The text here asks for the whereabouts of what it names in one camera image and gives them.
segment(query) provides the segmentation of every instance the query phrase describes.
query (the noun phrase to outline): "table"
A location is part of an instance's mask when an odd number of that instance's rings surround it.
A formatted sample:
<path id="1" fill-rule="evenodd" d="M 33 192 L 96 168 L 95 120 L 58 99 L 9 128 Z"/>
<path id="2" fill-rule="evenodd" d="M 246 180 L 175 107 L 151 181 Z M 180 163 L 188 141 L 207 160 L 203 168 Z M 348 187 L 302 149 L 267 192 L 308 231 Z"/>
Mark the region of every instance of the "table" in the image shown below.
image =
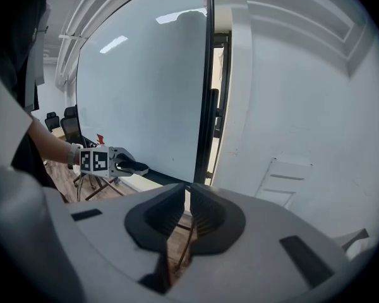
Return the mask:
<path id="1" fill-rule="evenodd" d="M 64 135 L 64 132 L 63 132 L 63 129 L 62 127 L 57 127 L 55 129 L 52 130 L 52 134 L 59 138 L 60 140 L 65 140 L 66 141 L 66 137 Z"/>
<path id="2" fill-rule="evenodd" d="M 162 186 L 136 174 L 128 177 L 120 177 L 120 179 L 136 192 L 144 192 Z"/>

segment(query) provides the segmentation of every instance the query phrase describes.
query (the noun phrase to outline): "floor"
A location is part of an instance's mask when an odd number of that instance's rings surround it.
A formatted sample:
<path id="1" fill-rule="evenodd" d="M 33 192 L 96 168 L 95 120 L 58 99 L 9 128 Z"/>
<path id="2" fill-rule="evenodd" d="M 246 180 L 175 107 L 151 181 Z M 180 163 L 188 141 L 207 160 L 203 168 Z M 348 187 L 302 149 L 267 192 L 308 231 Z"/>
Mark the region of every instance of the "floor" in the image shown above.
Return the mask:
<path id="1" fill-rule="evenodd" d="M 47 173 L 54 181 L 59 192 L 63 193 L 69 202 L 77 202 L 77 188 L 73 184 L 73 180 L 77 177 L 77 175 L 72 170 L 69 170 L 66 164 L 51 162 L 48 160 L 45 167 Z M 98 187 L 95 179 L 92 179 L 92 181 L 93 184 Z M 127 196 L 134 196 L 137 193 L 134 189 L 124 184 L 118 183 L 113 185 Z M 84 178 L 83 185 L 81 186 L 81 200 L 83 201 L 83 199 L 85 199 L 92 192 L 93 189 L 88 178 L 86 177 Z M 101 201 L 118 196 L 120 195 L 117 192 L 115 192 L 110 187 L 106 187 L 105 189 L 101 190 L 101 192 L 99 192 L 96 196 L 94 196 L 91 201 Z M 179 224 L 189 229 L 191 226 L 191 219 L 192 218 L 189 215 L 183 215 L 179 221 Z M 189 254 L 188 251 L 186 251 L 180 268 L 178 270 L 176 269 L 176 266 L 188 241 L 189 235 L 190 232 L 188 230 L 181 227 L 176 227 L 169 240 L 167 241 L 167 258 L 169 262 L 170 281 L 172 284 L 174 284 L 174 282 L 184 273 L 185 269 L 190 263 Z M 195 239 L 196 232 L 193 232 L 191 241 L 194 241 Z"/>

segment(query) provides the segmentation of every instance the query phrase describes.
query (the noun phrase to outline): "black chair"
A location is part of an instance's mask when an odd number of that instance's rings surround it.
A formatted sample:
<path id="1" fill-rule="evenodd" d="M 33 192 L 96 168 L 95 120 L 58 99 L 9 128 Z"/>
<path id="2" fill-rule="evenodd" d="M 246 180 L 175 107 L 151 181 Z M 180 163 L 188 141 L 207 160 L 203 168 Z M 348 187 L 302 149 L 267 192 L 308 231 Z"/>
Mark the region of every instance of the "black chair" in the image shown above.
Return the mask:
<path id="1" fill-rule="evenodd" d="M 77 117 L 65 117 L 61 120 L 61 127 L 64 132 L 64 137 L 68 143 L 83 145 L 80 132 L 78 130 Z"/>
<path id="2" fill-rule="evenodd" d="M 46 114 L 46 119 L 53 118 L 53 117 L 56 117 L 56 112 L 48 112 Z"/>
<path id="3" fill-rule="evenodd" d="M 54 116 L 54 117 L 47 118 L 47 119 L 45 119 L 45 124 L 46 124 L 48 130 L 50 132 L 52 132 L 53 129 L 60 127 L 59 117 Z"/>
<path id="4" fill-rule="evenodd" d="M 77 117 L 76 106 L 65 108 L 63 116 L 65 118 Z"/>

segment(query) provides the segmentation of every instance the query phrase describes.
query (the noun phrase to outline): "black frame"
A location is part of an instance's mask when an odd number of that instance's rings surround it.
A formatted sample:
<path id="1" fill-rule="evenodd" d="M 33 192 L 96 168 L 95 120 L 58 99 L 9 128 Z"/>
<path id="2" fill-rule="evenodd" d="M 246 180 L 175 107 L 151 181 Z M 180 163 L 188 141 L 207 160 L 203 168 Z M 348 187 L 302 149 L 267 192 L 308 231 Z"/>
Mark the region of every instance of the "black frame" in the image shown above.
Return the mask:
<path id="1" fill-rule="evenodd" d="M 216 33 L 214 48 L 223 48 L 222 85 L 219 97 L 219 115 L 214 131 L 214 138 L 221 138 L 226 117 L 227 100 L 229 97 L 229 80 L 232 57 L 232 33 Z"/>
<path id="2" fill-rule="evenodd" d="M 210 150 L 212 149 L 211 125 L 215 127 L 215 113 L 211 114 L 212 105 L 212 68 L 214 66 L 215 6 L 214 0 L 207 0 L 207 37 L 205 40 L 205 67 L 203 70 L 202 107 L 200 132 L 196 149 L 194 183 L 205 183 L 207 177 Z"/>

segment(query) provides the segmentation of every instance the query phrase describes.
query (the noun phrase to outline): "person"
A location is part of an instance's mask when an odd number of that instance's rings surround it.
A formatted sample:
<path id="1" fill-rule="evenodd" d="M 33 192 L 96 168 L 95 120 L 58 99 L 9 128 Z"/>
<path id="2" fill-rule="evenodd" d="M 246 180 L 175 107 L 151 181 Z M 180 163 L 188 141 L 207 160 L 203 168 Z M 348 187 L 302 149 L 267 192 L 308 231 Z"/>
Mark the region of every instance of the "person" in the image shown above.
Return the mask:
<path id="1" fill-rule="evenodd" d="M 35 43 L 39 21 L 46 10 L 46 0 L 8 1 L 15 8 L 2 8 L 0 12 L 0 79 L 25 109 L 27 62 Z M 37 86 L 32 103 L 32 110 L 39 109 Z M 32 118 L 32 123 L 18 146 L 12 166 L 34 176 L 42 186 L 56 188 L 42 159 L 68 163 L 72 145 L 56 138 L 31 113 L 28 115 Z M 77 149 L 74 151 L 74 164 L 78 162 Z"/>

